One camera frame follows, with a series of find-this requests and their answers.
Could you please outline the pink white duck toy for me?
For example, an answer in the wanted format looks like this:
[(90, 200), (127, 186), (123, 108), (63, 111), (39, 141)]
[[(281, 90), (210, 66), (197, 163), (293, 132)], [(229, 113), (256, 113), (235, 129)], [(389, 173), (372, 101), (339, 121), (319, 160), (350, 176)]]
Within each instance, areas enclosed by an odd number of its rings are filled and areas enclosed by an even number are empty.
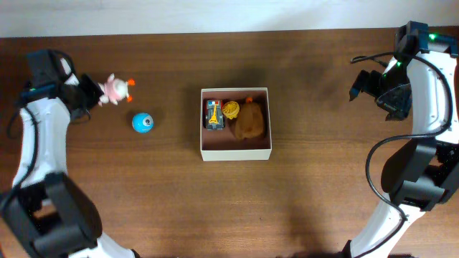
[(136, 82), (134, 79), (123, 81), (116, 78), (114, 74), (111, 74), (105, 83), (98, 84), (103, 92), (98, 101), (99, 106), (108, 104), (109, 102), (117, 105), (121, 100), (131, 102), (133, 98), (130, 96), (128, 88), (135, 85)]

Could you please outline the blue ball toy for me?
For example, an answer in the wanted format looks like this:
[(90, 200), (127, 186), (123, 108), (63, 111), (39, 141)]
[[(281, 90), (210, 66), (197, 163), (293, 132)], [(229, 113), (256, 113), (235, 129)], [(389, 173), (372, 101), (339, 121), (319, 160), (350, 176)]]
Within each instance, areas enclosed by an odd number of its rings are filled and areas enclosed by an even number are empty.
[(148, 133), (154, 127), (154, 121), (148, 113), (138, 113), (133, 116), (132, 127), (137, 133)]

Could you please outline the brown plush toy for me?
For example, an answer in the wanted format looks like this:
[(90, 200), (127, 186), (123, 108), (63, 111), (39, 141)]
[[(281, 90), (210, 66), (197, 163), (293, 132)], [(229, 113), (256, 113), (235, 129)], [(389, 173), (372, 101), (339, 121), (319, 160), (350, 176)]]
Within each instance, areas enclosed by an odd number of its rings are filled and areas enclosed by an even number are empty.
[(239, 141), (262, 140), (265, 134), (265, 106), (254, 97), (248, 96), (240, 104), (235, 123), (235, 137)]

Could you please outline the yellow ball toy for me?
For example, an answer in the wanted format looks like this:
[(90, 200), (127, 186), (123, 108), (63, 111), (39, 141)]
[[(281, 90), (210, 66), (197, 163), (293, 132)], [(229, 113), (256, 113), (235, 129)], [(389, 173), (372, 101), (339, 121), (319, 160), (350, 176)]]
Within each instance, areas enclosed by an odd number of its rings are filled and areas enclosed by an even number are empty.
[(226, 102), (222, 107), (222, 113), (226, 119), (233, 120), (235, 119), (240, 112), (240, 105), (236, 101)]

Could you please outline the grey toy car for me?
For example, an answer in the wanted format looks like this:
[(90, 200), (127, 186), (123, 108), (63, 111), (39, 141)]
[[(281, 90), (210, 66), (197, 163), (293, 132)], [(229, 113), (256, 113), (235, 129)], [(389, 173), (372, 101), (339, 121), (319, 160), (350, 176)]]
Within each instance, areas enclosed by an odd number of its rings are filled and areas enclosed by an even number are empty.
[(223, 130), (225, 128), (221, 100), (204, 101), (204, 125), (207, 130)]

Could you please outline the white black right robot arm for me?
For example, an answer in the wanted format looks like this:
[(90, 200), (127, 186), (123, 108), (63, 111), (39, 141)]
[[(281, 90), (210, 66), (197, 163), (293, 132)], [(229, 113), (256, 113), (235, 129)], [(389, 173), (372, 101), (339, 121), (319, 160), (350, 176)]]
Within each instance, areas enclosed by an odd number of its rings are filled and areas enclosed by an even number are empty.
[(388, 120), (412, 117), (412, 132), (385, 163), (374, 213), (342, 257), (390, 257), (409, 227), (458, 190), (458, 42), (409, 21), (395, 34), (384, 71), (361, 71), (351, 99), (371, 95)]

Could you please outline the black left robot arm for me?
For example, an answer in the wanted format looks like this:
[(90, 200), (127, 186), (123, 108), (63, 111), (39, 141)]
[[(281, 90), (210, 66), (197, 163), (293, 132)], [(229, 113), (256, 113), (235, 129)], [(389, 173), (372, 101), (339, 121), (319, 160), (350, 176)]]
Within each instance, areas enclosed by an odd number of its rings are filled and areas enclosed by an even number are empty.
[(103, 232), (95, 204), (67, 175), (69, 124), (96, 105), (131, 101), (134, 80), (110, 75), (96, 83), (78, 77), (64, 52), (43, 49), (27, 55), (32, 78), (17, 105), (22, 118), (22, 153), (10, 191), (1, 196), (1, 217), (30, 257), (128, 257)]

